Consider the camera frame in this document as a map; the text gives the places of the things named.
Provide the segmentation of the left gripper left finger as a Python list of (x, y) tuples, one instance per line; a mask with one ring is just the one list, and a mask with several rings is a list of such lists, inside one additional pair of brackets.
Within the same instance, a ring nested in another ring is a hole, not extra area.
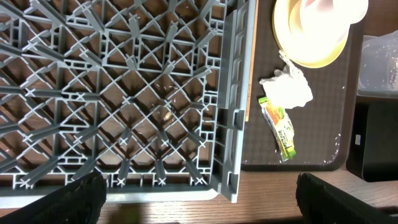
[(105, 201), (106, 181), (95, 170), (1, 217), (1, 224), (96, 224)]

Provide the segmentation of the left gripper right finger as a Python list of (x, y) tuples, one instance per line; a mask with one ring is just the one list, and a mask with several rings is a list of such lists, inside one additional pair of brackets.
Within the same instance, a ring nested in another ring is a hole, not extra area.
[(397, 224), (397, 217), (309, 173), (298, 175), (295, 196), (305, 223)]

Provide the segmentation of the white napkin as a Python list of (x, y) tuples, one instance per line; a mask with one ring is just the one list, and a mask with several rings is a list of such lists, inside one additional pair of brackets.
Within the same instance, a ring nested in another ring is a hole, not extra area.
[(282, 70), (275, 69), (274, 76), (262, 78), (262, 85), (266, 97), (274, 105), (291, 110), (296, 107), (304, 107), (313, 100), (313, 94), (303, 71), (279, 50), (279, 57), (285, 65)]

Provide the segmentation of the green yellow snack wrapper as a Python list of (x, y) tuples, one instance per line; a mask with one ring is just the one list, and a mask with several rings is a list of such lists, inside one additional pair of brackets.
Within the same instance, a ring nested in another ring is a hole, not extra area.
[(294, 127), (292, 122), (280, 106), (274, 106), (265, 96), (258, 99), (264, 118), (269, 123), (278, 144), (282, 161), (291, 160), (296, 155), (294, 146)]

